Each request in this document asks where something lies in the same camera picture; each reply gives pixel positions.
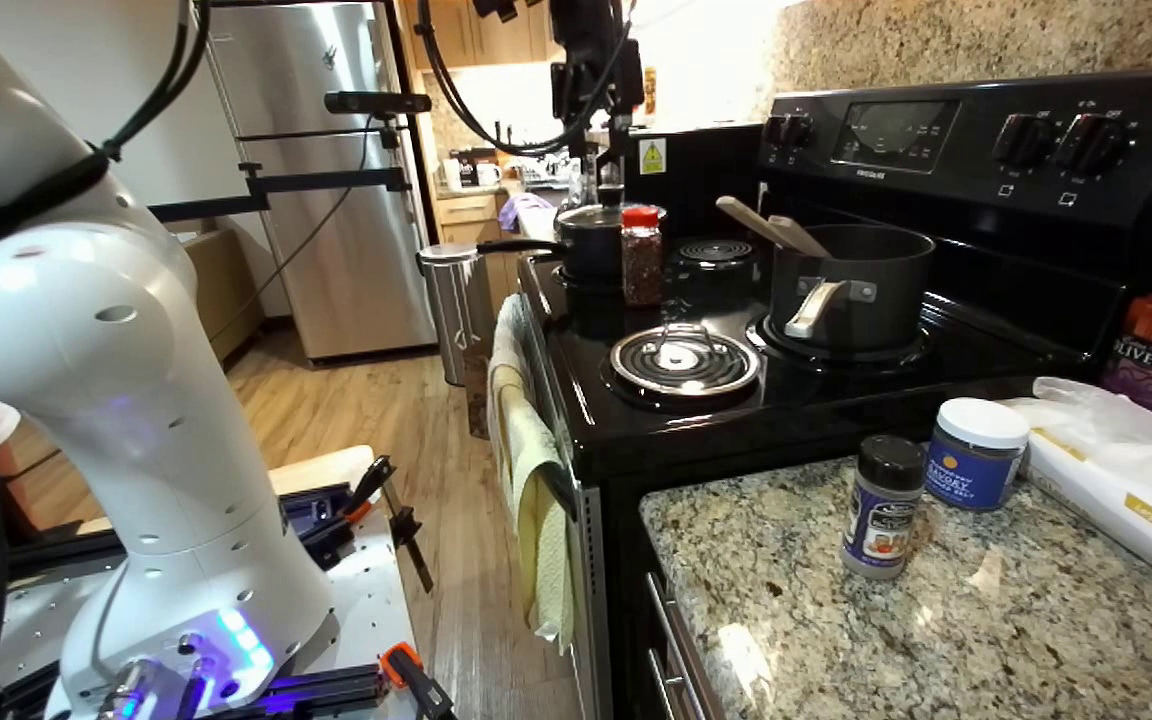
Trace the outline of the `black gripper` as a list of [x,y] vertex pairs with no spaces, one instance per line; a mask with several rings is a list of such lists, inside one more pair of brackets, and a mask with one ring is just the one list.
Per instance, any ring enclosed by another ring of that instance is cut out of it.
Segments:
[[642,43],[623,0],[550,0],[552,41],[552,117],[561,138],[580,153],[597,113],[628,121],[643,103]]

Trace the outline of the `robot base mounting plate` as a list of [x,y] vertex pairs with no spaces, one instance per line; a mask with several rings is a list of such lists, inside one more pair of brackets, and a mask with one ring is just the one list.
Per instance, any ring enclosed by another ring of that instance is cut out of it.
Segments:
[[[415,695],[392,666],[419,658],[397,559],[413,510],[383,498],[390,476],[392,464],[372,448],[276,471],[292,532],[326,563],[334,611],[264,692],[238,699],[231,674],[205,658],[205,634],[183,634],[173,643],[183,672],[138,666],[113,720],[415,720]],[[109,528],[34,543],[14,559],[0,720],[93,720],[50,713],[43,699],[59,679],[65,628],[118,559],[121,541]]]

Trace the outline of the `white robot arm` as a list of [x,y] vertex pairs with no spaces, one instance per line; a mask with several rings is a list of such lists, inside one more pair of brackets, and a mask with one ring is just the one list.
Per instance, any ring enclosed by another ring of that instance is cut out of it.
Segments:
[[334,619],[199,326],[183,245],[6,57],[0,404],[79,468],[123,543],[65,634],[51,713],[239,713]]

